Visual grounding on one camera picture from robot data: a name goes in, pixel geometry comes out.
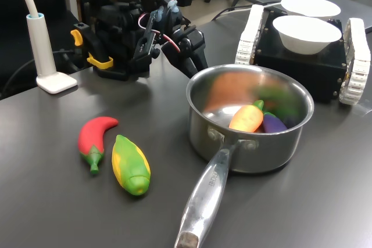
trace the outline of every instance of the red wire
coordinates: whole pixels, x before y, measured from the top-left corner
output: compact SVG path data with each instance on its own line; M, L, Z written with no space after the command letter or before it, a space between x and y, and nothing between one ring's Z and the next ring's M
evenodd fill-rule
M144 18L144 16L146 16L148 13L143 13L139 18L138 18L138 26L142 29L146 29L145 27L143 27L141 25L141 20ZM151 29L151 31L157 33L157 34L160 34L160 31L158 30L155 30L155 29ZM177 46L177 44L171 39L169 38L167 35L163 34L163 37L165 38L165 40L167 40L169 43L171 43L175 49L177 50L177 52L181 52L180 48Z

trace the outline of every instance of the toy vegetable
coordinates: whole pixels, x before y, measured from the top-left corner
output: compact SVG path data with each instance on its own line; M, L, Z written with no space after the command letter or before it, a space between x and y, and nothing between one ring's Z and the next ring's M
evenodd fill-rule
M103 157L103 135L106 130L117 126L112 117L97 117L88 121L80 130L78 148L80 154L91 166L91 174L98 173L98 163Z
M255 132L263 120L263 101L255 101L252 105L242 106L232 117L231 129L243 132Z
M122 135L116 136L112 149L112 168L120 186L130 194L139 196L148 190L151 171L146 157Z
M263 128L266 133L277 133L287 130L283 122L272 113L263 115Z

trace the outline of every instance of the toy eggplant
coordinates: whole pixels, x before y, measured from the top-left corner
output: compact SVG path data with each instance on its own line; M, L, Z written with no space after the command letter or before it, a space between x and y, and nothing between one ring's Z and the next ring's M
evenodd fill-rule
M284 123L272 113L263 115L263 128L266 133L278 133L287 130Z
M143 152L129 139L116 136L112 149L112 168L115 177L127 192L139 196L149 188L150 166Z

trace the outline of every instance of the yellow clip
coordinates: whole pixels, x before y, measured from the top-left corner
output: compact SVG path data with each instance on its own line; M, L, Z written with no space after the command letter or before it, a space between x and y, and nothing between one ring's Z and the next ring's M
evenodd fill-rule
M81 36L80 32L77 29L74 29L74 30L71 30L70 33L75 39L75 46L82 46L83 36Z
M98 60L94 59L93 56L89 53L89 57L87 58L87 61L97 68L100 68L101 70L110 68L114 66L114 60L109 56L110 61L107 62L99 62Z

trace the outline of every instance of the pot rim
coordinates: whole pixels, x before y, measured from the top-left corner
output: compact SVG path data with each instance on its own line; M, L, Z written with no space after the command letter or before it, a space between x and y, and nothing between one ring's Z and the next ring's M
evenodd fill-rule
M290 129L287 129L285 131L276 132L276 133L249 133L249 132L242 132L242 131L234 130L234 129L231 129L231 128L228 128L228 127L224 127L224 126L221 126L221 125L215 123L214 121L212 121L209 118L207 118L204 114L202 114L194 106L194 104L193 104L193 102L191 100L191 89L192 89L192 87L194 86L194 84L196 83L196 81L198 79L200 79L203 76L205 76L208 72L213 71L215 69L220 69L220 68L228 68L228 69L251 69L253 71L262 71L262 69L265 69L266 71L268 71L270 73L273 73L273 74L275 74L277 76L280 76L280 77L283 77L283 78L287 79L289 82L292 82L294 84L294 86L296 86L300 91L302 91L303 95L306 97L306 100L307 100L307 103L308 103L308 110L307 110L306 117L299 124L297 124L296 126L290 128ZM206 121L208 121L209 123L212 123L213 125L221 128L221 129L224 129L224 130L227 130L227 131L233 132L233 133L242 134L242 135L280 135L280 134L286 134L286 133L289 133L291 131L297 130L298 128L300 128L303 125L305 125L310 120L310 118L312 117L312 115L314 113L314 100L313 100L312 96L310 95L309 91L307 91L307 89L305 87L303 87L303 85L300 84L297 80L291 78L290 76L288 76L286 74L280 73L279 71L275 71L275 70L272 70L272 69L269 69L269 68L265 68L265 67L260 67L260 66L253 66L253 65L224 64L224 65L218 65L218 66L213 66L213 67L209 67L207 69L204 69L204 70L198 72L197 74L195 74L190 79L190 81L188 82L188 84L186 86L186 97L187 97L187 101L188 101L189 105L192 107L192 109L194 111L196 111Z

